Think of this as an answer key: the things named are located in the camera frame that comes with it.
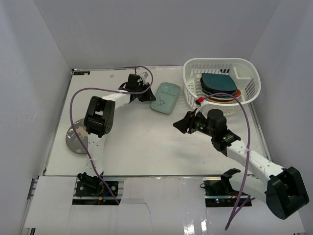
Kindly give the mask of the light blue rectangular plate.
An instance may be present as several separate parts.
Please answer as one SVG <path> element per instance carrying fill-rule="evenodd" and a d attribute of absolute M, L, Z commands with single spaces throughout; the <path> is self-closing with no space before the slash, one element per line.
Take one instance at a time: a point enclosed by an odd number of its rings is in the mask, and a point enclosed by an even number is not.
<path fill-rule="evenodd" d="M 180 93 L 180 86 L 169 82 L 161 83 L 155 94 L 156 100 L 151 103 L 151 108 L 159 113 L 171 114 Z"/>

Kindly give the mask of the orange woven round plate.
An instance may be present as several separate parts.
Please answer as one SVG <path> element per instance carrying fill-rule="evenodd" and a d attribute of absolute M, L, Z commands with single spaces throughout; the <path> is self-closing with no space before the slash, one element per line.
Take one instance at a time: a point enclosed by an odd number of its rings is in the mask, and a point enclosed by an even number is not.
<path fill-rule="evenodd" d="M 219 103 L 219 104 L 231 104 L 234 103 L 235 100 L 234 99 L 222 99 L 222 100 L 218 100 L 218 99 L 214 99 L 212 97 L 208 98 L 207 101 L 209 102 L 214 102 L 214 103 Z"/>

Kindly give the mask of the teal scalloped round plate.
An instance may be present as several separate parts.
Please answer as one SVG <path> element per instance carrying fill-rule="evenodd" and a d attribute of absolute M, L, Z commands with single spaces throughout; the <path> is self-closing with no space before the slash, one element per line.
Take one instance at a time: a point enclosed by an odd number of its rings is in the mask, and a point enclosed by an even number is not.
<path fill-rule="evenodd" d="M 202 88 L 202 91 L 203 91 L 203 93 L 205 93 L 206 95 L 213 94 L 212 92 L 210 92 L 210 91 L 208 91 L 208 90 L 206 90 L 206 89 L 204 89 L 204 88 Z M 230 98 L 229 96 L 224 95 L 224 94 L 216 94 L 216 95 L 214 95 L 214 97 L 218 97 L 218 98 Z"/>

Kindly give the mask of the dark teal square plate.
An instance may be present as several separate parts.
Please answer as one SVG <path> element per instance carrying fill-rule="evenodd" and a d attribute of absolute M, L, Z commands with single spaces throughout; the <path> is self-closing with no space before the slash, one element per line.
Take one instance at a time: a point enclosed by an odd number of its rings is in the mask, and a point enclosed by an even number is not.
<path fill-rule="evenodd" d="M 232 93 L 236 92 L 237 86 L 229 75 L 203 73 L 201 75 L 205 85 L 213 92 Z"/>

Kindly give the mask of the red and teal wave plate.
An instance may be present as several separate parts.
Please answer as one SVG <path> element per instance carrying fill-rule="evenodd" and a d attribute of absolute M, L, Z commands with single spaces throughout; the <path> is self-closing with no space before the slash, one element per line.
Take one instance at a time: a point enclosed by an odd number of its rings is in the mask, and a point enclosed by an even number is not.
<path fill-rule="evenodd" d="M 232 94 L 232 96 L 235 98 L 239 98 L 241 96 L 241 91 L 239 89 L 237 89 L 236 92 Z M 218 100 L 218 101 L 222 101 L 222 102 L 228 102 L 228 101 L 233 100 L 232 97 L 229 97 L 229 96 L 224 95 L 224 94 L 214 95 L 214 96 L 211 96 L 209 99 Z"/>

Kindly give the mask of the silver metallic round plate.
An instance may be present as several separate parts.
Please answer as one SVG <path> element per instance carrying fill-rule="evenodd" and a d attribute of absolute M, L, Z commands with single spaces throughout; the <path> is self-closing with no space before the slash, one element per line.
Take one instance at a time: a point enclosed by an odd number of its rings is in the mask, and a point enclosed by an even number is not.
<path fill-rule="evenodd" d="M 74 128 L 72 126 L 69 127 L 66 133 L 66 144 L 69 150 L 76 154 L 86 154 L 86 150 L 78 140 L 78 137 L 76 136 L 74 130 L 76 130 L 79 138 L 85 145 L 85 147 L 88 147 L 88 134 L 86 131 L 86 127 L 84 126 L 84 120 L 80 119 L 76 122 L 74 122 Z"/>

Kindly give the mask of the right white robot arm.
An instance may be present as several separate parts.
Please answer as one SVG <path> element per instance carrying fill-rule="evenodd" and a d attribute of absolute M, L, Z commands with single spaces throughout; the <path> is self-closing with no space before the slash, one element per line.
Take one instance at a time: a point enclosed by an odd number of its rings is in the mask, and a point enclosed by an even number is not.
<path fill-rule="evenodd" d="M 248 150 L 240 137 L 228 129 L 221 110 L 212 109 L 206 117 L 201 112 L 189 111 L 173 126 L 184 134 L 198 131 L 210 136 L 217 151 L 247 167 L 254 177 L 245 178 L 243 192 L 264 202 L 276 217 L 287 219 L 309 203 L 300 172 Z"/>

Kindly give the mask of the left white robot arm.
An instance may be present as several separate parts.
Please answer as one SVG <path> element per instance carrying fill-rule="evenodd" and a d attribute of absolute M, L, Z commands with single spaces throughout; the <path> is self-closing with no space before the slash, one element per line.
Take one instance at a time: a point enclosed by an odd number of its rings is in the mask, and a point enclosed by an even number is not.
<path fill-rule="evenodd" d="M 104 91 L 109 92 L 109 95 L 103 97 L 93 96 L 90 99 L 83 122 L 88 143 L 84 144 L 77 131 L 74 131 L 88 157 L 85 171 L 78 174 L 78 179 L 89 194 L 98 196 L 108 193 L 116 197 L 117 194 L 103 180 L 102 159 L 106 136 L 112 130 L 114 113 L 117 108 L 136 99 L 140 102 L 156 100 L 151 85 L 140 75 L 131 73 L 127 82 L 123 83 L 117 90 L 105 89 Z"/>

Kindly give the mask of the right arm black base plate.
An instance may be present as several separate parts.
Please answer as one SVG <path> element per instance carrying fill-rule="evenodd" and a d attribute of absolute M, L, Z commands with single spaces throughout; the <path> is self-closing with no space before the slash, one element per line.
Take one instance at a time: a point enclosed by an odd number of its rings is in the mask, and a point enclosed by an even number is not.
<path fill-rule="evenodd" d="M 207 208 L 230 208 L 235 205 L 239 192 L 222 185 L 221 180 L 205 180 L 200 184 L 204 190 Z"/>

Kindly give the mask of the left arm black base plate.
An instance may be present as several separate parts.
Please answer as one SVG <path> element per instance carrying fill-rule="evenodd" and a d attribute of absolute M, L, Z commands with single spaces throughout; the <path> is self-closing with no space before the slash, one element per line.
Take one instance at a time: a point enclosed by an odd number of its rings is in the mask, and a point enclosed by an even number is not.
<path fill-rule="evenodd" d="M 97 189 L 84 185 L 81 181 L 77 181 L 73 195 L 73 205 L 88 205 L 88 206 L 117 206 L 118 203 L 114 200 L 111 193 L 104 186 L 103 182 L 99 182 Z"/>

